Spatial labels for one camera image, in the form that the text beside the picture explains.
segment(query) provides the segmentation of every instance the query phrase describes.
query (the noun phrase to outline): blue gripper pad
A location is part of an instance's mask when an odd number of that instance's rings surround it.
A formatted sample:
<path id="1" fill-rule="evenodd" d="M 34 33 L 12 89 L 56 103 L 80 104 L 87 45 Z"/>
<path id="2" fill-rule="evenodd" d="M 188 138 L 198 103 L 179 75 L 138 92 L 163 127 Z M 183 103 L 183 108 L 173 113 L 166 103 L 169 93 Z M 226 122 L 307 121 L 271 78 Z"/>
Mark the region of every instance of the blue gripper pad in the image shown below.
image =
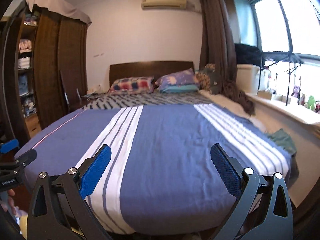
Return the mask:
<path id="1" fill-rule="evenodd" d="M 226 153 L 222 150 L 220 145 L 219 146 L 217 146 L 216 144 L 212 145 L 211 160 L 214 166 L 216 167 L 229 194 L 239 199 L 242 194 L 241 178 L 237 174 L 236 170 L 233 168 L 232 164 L 228 160 Z"/>
<path id="2" fill-rule="evenodd" d="M 99 155 L 92 162 L 81 178 L 79 193 L 82 199 L 91 195 L 96 188 L 101 176 L 111 160 L 111 148 L 108 145 L 102 146 Z"/>
<path id="3" fill-rule="evenodd" d="M 19 142 L 17 139 L 13 139 L 9 142 L 2 144 L 0 146 L 0 153 L 3 153 L 3 154 L 8 153 L 15 148 L 19 148 Z"/>

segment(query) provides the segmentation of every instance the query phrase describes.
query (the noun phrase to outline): green cloth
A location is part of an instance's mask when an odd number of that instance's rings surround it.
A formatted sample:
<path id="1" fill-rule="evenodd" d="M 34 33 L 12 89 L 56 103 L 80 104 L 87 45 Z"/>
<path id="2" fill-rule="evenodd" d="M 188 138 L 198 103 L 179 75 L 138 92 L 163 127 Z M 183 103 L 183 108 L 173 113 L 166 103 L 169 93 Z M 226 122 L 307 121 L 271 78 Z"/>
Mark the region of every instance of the green cloth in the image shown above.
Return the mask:
<path id="1" fill-rule="evenodd" d="M 287 134 L 283 129 L 280 129 L 272 134 L 267 134 L 276 145 L 286 150 L 291 156 L 295 156 L 297 153 L 297 148 L 289 134 Z"/>

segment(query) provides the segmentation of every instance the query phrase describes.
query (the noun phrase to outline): silver bolt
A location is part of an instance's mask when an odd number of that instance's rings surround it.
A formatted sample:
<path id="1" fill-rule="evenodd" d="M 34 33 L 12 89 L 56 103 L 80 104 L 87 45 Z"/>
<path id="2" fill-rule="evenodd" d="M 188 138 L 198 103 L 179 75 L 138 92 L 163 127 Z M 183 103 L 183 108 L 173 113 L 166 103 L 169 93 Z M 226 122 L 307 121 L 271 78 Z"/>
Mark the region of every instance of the silver bolt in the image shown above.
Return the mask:
<path id="1" fill-rule="evenodd" d="M 47 174 L 45 172 L 41 172 L 39 174 L 39 178 L 43 179 Z"/>
<path id="2" fill-rule="evenodd" d="M 68 173 L 70 174 L 70 175 L 73 175 L 73 174 L 75 174 L 77 172 L 77 169 L 76 168 L 71 168 L 70 170 L 68 170 Z"/>
<path id="3" fill-rule="evenodd" d="M 244 171 L 245 171 L 246 174 L 249 174 L 249 175 L 253 174 L 253 169 L 251 169 L 251 168 L 245 168 Z"/>
<path id="4" fill-rule="evenodd" d="M 276 172 L 275 176 L 276 176 L 276 178 L 278 178 L 278 179 L 282 179 L 282 174 L 279 173 L 279 172 Z"/>

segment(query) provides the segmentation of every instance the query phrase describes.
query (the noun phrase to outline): wall-mounted air conditioner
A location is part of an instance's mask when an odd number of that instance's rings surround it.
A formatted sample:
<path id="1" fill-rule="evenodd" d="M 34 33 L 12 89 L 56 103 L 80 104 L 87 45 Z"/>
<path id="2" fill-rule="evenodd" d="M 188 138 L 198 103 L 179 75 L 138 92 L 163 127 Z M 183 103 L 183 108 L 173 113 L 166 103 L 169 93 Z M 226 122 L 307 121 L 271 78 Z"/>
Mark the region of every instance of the wall-mounted air conditioner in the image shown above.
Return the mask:
<path id="1" fill-rule="evenodd" d="M 186 9 L 187 0 L 141 0 L 142 9 L 146 8 L 178 8 Z"/>

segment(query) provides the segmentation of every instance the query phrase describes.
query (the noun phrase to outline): white storage bin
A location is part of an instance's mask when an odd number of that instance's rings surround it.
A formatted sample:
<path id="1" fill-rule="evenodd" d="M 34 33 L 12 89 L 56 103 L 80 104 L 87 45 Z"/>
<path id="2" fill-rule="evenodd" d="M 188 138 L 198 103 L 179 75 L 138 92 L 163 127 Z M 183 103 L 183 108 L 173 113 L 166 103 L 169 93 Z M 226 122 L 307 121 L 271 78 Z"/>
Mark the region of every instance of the white storage bin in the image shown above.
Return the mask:
<path id="1" fill-rule="evenodd" d="M 237 68 L 236 84 L 238 88 L 246 93 L 256 95 L 259 85 L 259 67 L 249 64 L 238 64 Z M 260 90 L 265 91 L 267 89 L 269 74 L 269 70 L 263 70 L 261 72 Z"/>

